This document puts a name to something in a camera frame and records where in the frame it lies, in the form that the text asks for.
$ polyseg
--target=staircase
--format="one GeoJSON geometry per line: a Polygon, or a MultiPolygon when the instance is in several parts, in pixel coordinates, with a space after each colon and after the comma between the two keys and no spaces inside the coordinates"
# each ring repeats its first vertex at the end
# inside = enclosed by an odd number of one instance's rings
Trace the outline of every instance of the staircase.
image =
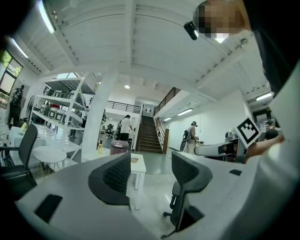
{"type": "Polygon", "coordinates": [[[142,116],[139,151],[163,153],[152,117],[142,116]]]}

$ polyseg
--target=trash can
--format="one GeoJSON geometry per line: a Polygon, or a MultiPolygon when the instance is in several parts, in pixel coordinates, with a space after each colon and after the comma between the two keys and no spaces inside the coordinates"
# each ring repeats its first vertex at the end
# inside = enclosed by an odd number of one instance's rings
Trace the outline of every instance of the trash can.
{"type": "Polygon", "coordinates": [[[111,155],[128,152],[129,144],[125,141],[114,140],[111,147],[111,155]]]}

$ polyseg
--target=trash bin lid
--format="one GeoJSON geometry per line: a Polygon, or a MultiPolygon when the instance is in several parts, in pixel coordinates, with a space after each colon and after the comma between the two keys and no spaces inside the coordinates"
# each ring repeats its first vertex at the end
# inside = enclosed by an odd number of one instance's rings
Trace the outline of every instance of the trash bin lid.
{"type": "Polygon", "coordinates": [[[128,148],[129,144],[125,141],[114,140],[112,141],[112,146],[119,149],[126,149],[128,148]]]}

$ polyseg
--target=round white table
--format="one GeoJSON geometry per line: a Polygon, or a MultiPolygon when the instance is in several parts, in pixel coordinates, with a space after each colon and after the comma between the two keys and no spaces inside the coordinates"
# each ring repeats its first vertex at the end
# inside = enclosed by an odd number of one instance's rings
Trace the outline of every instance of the round white table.
{"type": "Polygon", "coordinates": [[[55,164],[57,165],[58,169],[60,169],[58,163],[62,162],[67,158],[67,154],[65,152],[52,146],[36,147],[32,151],[32,154],[41,163],[49,164],[48,175],[50,171],[50,164],[54,164],[53,171],[55,169],[55,164]]]}

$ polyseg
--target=black hair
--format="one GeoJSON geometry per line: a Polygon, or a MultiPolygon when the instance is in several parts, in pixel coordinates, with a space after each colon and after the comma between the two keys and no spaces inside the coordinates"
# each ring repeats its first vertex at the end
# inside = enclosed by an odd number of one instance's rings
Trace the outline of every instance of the black hair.
{"type": "Polygon", "coordinates": [[[268,120],[268,125],[269,125],[269,126],[273,125],[273,123],[274,123],[273,120],[271,120],[271,119],[268,120]]]}
{"type": "Polygon", "coordinates": [[[195,10],[193,15],[193,24],[200,33],[203,33],[206,37],[211,37],[211,25],[210,22],[205,22],[205,5],[209,4],[208,1],[201,3],[195,10]]]}

